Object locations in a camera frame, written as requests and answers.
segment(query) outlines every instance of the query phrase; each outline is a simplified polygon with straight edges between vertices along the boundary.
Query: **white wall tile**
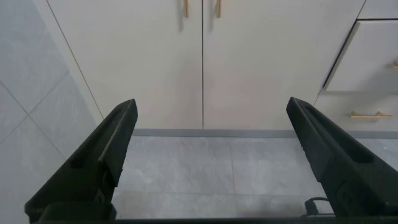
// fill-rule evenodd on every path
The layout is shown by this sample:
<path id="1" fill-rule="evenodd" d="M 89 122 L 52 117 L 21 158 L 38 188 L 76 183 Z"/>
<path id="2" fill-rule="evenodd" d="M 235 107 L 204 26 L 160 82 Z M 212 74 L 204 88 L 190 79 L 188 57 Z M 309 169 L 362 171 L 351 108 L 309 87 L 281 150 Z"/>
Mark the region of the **white wall tile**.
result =
<path id="1" fill-rule="evenodd" d="M 25 111 L 0 83 L 0 142 L 3 142 L 25 117 Z"/>
<path id="2" fill-rule="evenodd" d="M 76 83 L 69 74 L 30 115 L 65 158 L 75 152 L 96 127 Z"/>
<path id="3" fill-rule="evenodd" d="M 0 1 L 0 80 L 30 112 L 68 72 L 31 0 Z"/>
<path id="4" fill-rule="evenodd" d="M 27 117 L 0 145 L 0 223 L 28 223 L 25 203 L 64 163 Z"/>

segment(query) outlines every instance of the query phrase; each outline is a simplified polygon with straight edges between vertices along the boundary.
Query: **gray floor tile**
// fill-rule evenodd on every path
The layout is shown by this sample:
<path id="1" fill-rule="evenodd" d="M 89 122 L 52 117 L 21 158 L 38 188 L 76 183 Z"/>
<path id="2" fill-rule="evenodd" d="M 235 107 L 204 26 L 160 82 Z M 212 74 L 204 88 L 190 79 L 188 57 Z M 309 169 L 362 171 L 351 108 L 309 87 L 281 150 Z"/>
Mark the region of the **gray floor tile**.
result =
<path id="1" fill-rule="evenodd" d="M 28 223 L 25 203 L 63 162 L 34 122 L 24 119 L 0 144 L 1 223 Z"/>
<path id="2" fill-rule="evenodd" d="M 237 194 L 324 196 L 298 139 L 231 139 Z"/>
<path id="3" fill-rule="evenodd" d="M 25 111 L 0 83 L 0 142 L 3 142 L 25 117 Z"/>
<path id="4" fill-rule="evenodd" d="M 293 195 L 237 195 L 238 217 L 299 217 L 310 197 Z M 320 213 L 333 213 L 328 202 L 315 202 Z"/>
<path id="5" fill-rule="evenodd" d="M 362 145 L 370 149 L 383 149 L 398 152 L 398 139 L 357 139 Z"/>
<path id="6" fill-rule="evenodd" d="M 112 200 L 121 218 L 235 217 L 234 195 L 115 192 Z"/>
<path id="7" fill-rule="evenodd" d="M 358 139 L 358 141 L 398 170 L 398 139 Z"/>
<path id="8" fill-rule="evenodd" d="M 233 194 L 229 144 L 224 138 L 133 136 L 119 186 L 142 192 Z"/>
<path id="9" fill-rule="evenodd" d="M 72 155 L 96 127 L 69 74 L 30 112 L 30 116 L 65 158 Z"/>

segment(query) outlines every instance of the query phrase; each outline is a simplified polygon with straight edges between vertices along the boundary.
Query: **cabinet handle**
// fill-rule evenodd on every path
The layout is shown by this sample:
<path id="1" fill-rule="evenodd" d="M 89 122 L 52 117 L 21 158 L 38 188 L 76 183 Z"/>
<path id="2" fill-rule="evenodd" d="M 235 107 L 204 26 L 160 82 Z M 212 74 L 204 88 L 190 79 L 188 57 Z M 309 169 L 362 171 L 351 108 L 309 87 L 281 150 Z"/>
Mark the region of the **cabinet handle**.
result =
<path id="1" fill-rule="evenodd" d="M 184 0 L 184 16 L 185 16 L 185 18 L 189 17 L 188 0 Z"/>
<path id="2" fill-rule="evenodd" d="M 375 115 L 359 115 L 356 111 L 352 111 L 349 118 L 393 118 L 394 115 L 385 115 L 383 112 L 378 111 Z"/>
<path id="3" fill-rule="evenodd" d="M 221 18 L 221 0 L 217 0 L 216 3 L 216 17 Z"/>

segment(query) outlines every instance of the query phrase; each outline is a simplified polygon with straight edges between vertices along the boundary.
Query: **black plastic arm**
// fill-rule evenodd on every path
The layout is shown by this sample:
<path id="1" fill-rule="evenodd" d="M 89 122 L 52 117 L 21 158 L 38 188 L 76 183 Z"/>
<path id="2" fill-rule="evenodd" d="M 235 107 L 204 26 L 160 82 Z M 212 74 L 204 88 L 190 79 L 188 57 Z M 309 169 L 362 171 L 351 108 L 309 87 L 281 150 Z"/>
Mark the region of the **black plastic arm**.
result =
<path id="1" fill-rule="evenodd" d="M 73 220 L 74 215 L 77 220 L 114 220 L 110 202 L 137 117 L 134 100 L 115 107 L 25 204 L 30 222 Z"/>
<path id="2" fill-rule="evenodd" d="M 337 217 L 398 215 L 398 172 L 309 103 L 287 114 Z"/>

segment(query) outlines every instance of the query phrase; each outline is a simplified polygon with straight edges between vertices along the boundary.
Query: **baseboard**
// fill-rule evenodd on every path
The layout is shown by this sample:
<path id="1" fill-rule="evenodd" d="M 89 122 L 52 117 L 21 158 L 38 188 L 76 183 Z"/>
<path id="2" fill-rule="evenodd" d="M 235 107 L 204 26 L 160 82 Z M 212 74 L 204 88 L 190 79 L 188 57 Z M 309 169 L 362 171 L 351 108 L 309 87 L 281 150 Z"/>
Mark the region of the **baseboard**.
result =
<path id="1" fill-rule="evenodd" d="M 398 138 L 394 131 L 348 131 L 354 138 Z M 135 129 L 133 136 L 296 138 L 293 130 Z"/>

